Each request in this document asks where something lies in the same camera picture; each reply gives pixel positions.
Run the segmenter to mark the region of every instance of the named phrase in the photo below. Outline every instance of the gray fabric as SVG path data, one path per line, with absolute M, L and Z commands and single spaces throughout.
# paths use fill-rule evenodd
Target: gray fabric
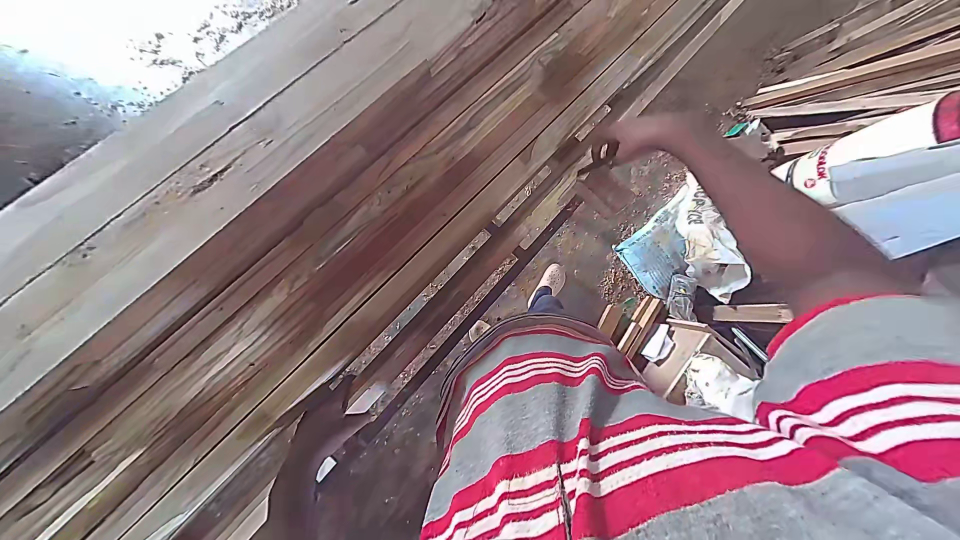
M 847 471 L 798 487 L 758 484 L 658 516 L 622 540 L 712 538 L 878 540 L 956 536 Z
M 960 363 L 960 303 L 883 297 L 821 313 L 783 343 L 767 365 L 755 404 L 782 403 L 848 369 L 909 359 Z
M 636 416 L 638 411 L 678 420 L 723 416 L 700 408 L 672 405 L 649 392 L 614 396 L 600 389 L 599 384 L 594 376 L 576 388 L 542 384 L 494 403 L 453 447 L 450 468 L 434 484 L 426 515 L 442 515 L 453 495 L 465 484 L 486 475 L 498 457 L 533 450 L 552 440 L 571 440 L 583 418 L 589 418 L 594 426 L 611 426 Z
M 960 512 L 957 511 L 960 510 L 960 479 L 920 483 L 889 465 L 866 457 L 848 457 L 840 464 L 944 526 L 960 531 Z
M 774 356 L 756 391 L 756 403 L 787 402 L 805 386 L 862 366 L 910 359 L 960 363 L 959 306 L 953 301 L 877 298 L 822 313 L 789 337 Z M 540 331 L 560 328 L 574 336 L 533 333 L 504 339 L 508 332 L 534 327 Z M 468 389 L 514 356 L 535 352 L 544 357 L 550 353 L 601 355 L 613 377 L 635 379 L 626 358 L 608 339 L 597 335 L 596 329 L 583 323 L 540 314 L 511 319 L 488 332 L 454 364 L 444 384 L 447 433 L 440 439 L 450 440 Z M 575 387 L 543 381 L 488 406 L 452 446 L 449 465 L 441 472 L 427 507 L 427 523 L 447 513 L 456 493 L 486 479 L 498 458 L 526 453 L 549 441 L 571 441 L 583 419 L 599 429 L 637 415 L 664 417 L 667 431 L 649 435 L 655 440 L 681 428 L 669 419 L 682 422 L 719 417 L 702 409 L 668 404 L 645 389 L 613 393 L 595 375 Z M 736 425 L 738 429 L 761 430 L 747 423 Z M 682 452 L 663 448 L 668 454 Z M 822 472 L 814 473 L 828 470 L 835 461 L 828 457 L 825 463 L 826 469 L 810 469 L 806 485 L 747 485 L 667 511 L 622 538 L 960 538 L 956 534 L 960 513 L 955 512 L 960 508 L 960 480 L 924 484 L 870 458 L 843 459 L 825 477 L 820 476 Z M 577 519 L 576 513 L 567 514 L 568 523 L 571 517 Z

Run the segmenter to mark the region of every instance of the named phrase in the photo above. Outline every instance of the white shoe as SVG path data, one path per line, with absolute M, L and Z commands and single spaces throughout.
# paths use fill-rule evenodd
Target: white shoe
M 467 333 L 467 335 L 470 338 L 470 343 L 476 343 L 476 340 L 483 337 L 483 334 L 487 333 L 487 330 L 489 329 L 490 329 L 489 324 L 483 321 L 477 321 L 473 325 L 473 327 L 470 328 L 470 331 Z
M 557 293 L 560 292 L 560 289 L 564 288 L 564 283 L 566 283 L 566 271 L 564 268 L 556 262 L 550 266 L 547 266 L 546 272 L 543 272 L 543 277 L 540 278 L 540 282 L 537 283 L 536 287 L 534 287 L 534 292 L 527 300 L 527 308 L 530 308 L 533 305 L 534 295 L 537 294 L 537 291 L 539 291 L 541 287 L 550 287 L 550 294 L 557 296 Z

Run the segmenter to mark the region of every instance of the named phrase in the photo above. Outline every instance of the red and white stripe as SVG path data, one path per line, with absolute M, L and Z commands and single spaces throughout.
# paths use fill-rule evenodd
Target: red and white stripe
M 652 509 L 666 503 L 667 506 L 662 508 L 665 512 L 673 509 L 669 507 L 671 501 L 686 504 L 684 497 L 690 494 L 702 496 L 694 501 L 697 503 L 746 485 L 741 483 L 742 479 L 750 483 L 751 475 L 738 475 L 736 467 L 731 469 L 732 461 L 741 462 L 740 467 L 745 467 L 744 470 L 751 467 L 764 469 L 763 462 L 803 453 L 799 445 L 777 433 L 726 419 L 688 423 L 640 415 L 599 431 L 602 438 L 590 443 L 591 428 L 585 420 L 580 435 L 572 441 L 547 444 L 529 453 L 501 458 L 486 479 L 454 496 L 451 510 L 445 516 L 424 526 L 423 538 L 472 540 L 490 535 L 502 537 L 500 528 L 503 524 L 517 527 L 517 523 L 529 521 L 524 519 L 525 516 L 539 516 L 538 512 L 548 511 L 556 504 L 558 463 L 565 495 L 572 499 L 570 506 L 574 522 L 580 515 L 585 523 L 590 523 L 593 520 L 584 515 L 583 508 L 578 513 L 578 501 L 586 501 L 585 508 L 589 508 L 590 500 L 613 496 L 645 480 L 662 485 L 664 477 L 669 477 L 667 484 L 681 478 L 694 478 L 700 483 L 696 489 L 681 490 L 682 493 L 675 492 L 672 496 L 666 493 L 659 496 L 658 502 L 647 504 Z M 797 459 L 805 460 L 799 455 Z M 801 464 L 794 462 L 789 469 L 804 471 L 804 482 L 813 481 L 834 468 L 833 463 L 821 463 L 813 468 L 798 465 Z M 725 471 L 724 475 L 712 476 L 721 479 L 719 483 L 698 480 L 701 472 L 716 466 Z M 689 467 L 694 469 L 680 471 Z M 769 474 L 759 477 L 758 481 L 777 481 Z M 630 497 L 637 501 L 636 494 Z M 621 524 L 619 528 L 626 527 L 625 532 L 651 517 L 649 511 L 629 513 L 618 519 L 633 521 Z
M 960 475 L 960 367 L 892 362 L 806 386 L 757 418 L 837 459 L 873 457 L 920 481 Z
M 453 447 L 467 436 L 480 415 L 497 400 L 539 384 L 578 386 L 590 375 L 594 375 L 613 393 L 646 390 L 646 387 L 636 380 L 622 379 L 612 374 L 602 355 L 575 357 L 556 354 L 544 356 L 543 353 L 536 353 L 508 358 L 498 369 L 475 382 L 467 393 L 464 407 L 457 415 L 441 470 L 445 470 L 449 463 Z

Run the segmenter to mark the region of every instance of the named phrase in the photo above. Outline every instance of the dirt floor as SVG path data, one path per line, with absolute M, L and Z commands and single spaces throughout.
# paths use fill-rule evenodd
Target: dirt floor
M 717 125 L 725 113 L 754 94 L 764 77 L 764 60 L 783 44 L 849 11 L 856 0 L 747 0 L 707 46 L 684 68 L 650 111 L 702 110 Z M 607 303 L 640 294 L 636 281 L 616 258 L 612 245 L 642 227 L 684 179 L 683 165 L 654 155 L 617 171 L 637 195 L 627 212 L 604 221 L 581 206 L 520 278 L 487 312 L 490 323 L 522 312 L 552 262 L 563 264 L 567 285 L 559 297 L 567 310 L 598 321 Z M 451 355 L 466 348 L 466 343 Z M 435 420 L 441 366 L 399 412 L 378 439 L 340 474 L 321 484 L 323 538 L 411 540 L 419 536 L 436 476 Z

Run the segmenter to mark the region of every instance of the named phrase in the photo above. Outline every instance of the wooden block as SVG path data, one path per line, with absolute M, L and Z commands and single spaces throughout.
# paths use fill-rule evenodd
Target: wooden block
M 756 364 L 756 361 L 747 355 L 744 355 L 739 348 L 733 345 L 726 337 L 720 335 L 709 325 L 704 323 L 693 323 L 681 321 L 678 319 L 667 319 L 667 324 L 674 329 L 686 329 L 692 331 L 701 331 L 709 335 L 709 340 L 704 343 L 702 351 L 709 355 L 717 356 L 727 363 L 738 375 L 750 380 L 759 379 L 762 366 Z
M 793 320 L 793 311 L 787 304 L 755 304 L 750 306 L 717 306 L 713 320 L 728 323 L 778 323 Z
M 613 333 L 616 331 L 617 325 L 620 324 L 621 317 L 623 317 L 623 309 L 620 306 L 610 304 L 604 310 L 603 316 L 600 317 L 600 324 L 597 325 L 597 328 L 607 337 L 613 338 Z
M 657 325 L 658 320 L 664 316 L 663 300 L 653 296 L 648 296 L 647 298 L 650 300 L 650 303 L 637 320 L 637 323 L 640 325 L 640 330 L 636 335 L 634 343 L 626 351 L 627 358 L 630 360 L 634 359 L 637 351 L 639 351 L 643 347 L 643 344 L 646 343 L 647 337 Z
M 643 369 L 643 382 L 658 396 L 666 396 L 677 386 L 694 356 L 710 339 L 709 333 L 696 329 L 675 328 L 673 351 L 659 364 L 649 362 Z
M 643 329 L 640 324 L 640 319 L 643 317 L 643 314 L 646 312 L 649 305 L 650 297 L 648 296 L 640 301 L 634 310 L 634 314 L 630 317 L 631 322 L 630 326 L 627 328 L 627 333 L 623 335 L 623 338 L 620 340 L 620 344 L 617 346 L 617 349 L 619 349 L 624 355 L 626 355 L 630 348 L 633 347 L 636 337 Z

